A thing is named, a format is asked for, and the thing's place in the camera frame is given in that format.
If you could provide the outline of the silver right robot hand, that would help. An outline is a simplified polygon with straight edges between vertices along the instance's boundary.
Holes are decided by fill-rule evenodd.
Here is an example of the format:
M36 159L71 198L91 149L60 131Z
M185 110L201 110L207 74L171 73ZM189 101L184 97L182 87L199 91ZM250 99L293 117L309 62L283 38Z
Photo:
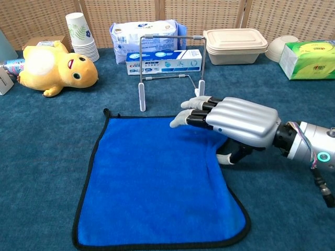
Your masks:
M181 103L183 110L170 122L213 130L239 143L235 153L216 154L221 165L233 165L253 149L271 146L281 124L276 109L236 97L197 96Z

